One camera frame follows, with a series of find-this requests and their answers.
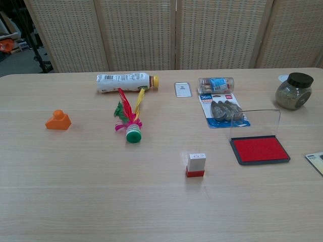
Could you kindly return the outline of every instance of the paper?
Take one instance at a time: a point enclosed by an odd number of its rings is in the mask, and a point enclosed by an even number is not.
[[[305,155],[305,158],[323,176],[323,152]]]
[[[187,82],[177,82],[174,84],[175,94],[177,97],[191,97],[192,92]]]

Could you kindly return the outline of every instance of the blue label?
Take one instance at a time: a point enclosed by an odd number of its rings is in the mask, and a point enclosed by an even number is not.
[[[211,94],[200,95],[201,100],[213,99]]]
[[[210,84],[213,91],[225,90],[227,88],[227,81],[225,78],[211,78]]]

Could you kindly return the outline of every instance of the red ink pad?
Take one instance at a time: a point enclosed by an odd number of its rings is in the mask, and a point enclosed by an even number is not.
[[[241,165],[290,161],[289,155],[275,136],[232,138],[230,144]]]

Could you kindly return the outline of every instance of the green base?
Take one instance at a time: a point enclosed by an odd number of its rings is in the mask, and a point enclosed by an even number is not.
[[[131,131],[126,137],[129,143],[138,143],[141,140],[141,133],[138,131]]]

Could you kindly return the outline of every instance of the orange building block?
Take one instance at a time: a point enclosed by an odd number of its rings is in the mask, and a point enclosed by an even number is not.
[[[46,123],[46,128],[49,130],[67,130],[71,125],[70,118],[62,110],[55,110],[53,117],[51,117]]]

